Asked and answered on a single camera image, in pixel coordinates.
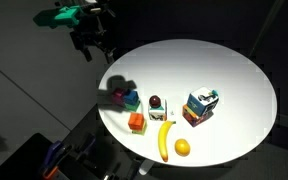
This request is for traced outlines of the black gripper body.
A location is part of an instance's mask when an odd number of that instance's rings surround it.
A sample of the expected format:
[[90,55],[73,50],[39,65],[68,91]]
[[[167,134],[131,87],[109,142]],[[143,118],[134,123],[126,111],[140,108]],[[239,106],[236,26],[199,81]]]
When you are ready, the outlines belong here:
[[113,48],[111,32],[96,17],[82,17],[79,24],[73,27],[70,36],[77,50],[84,50],[88,46],[97,46],[102,50]]

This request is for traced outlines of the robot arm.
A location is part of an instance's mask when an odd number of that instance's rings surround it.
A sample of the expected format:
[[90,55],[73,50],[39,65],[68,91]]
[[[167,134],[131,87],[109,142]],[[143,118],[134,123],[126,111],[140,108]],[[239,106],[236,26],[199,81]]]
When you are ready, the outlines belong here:
[[87,62],[92,60],[90,47],[97,47],[105,56],[106,62],[114,62],[114,45],[108,43],[108,29],[101,18],[115,13],[110,9],[109,0],[55,0],[55,5],[63,13],[71,11],[72,28],[70,37],[76,50],[80,51]]

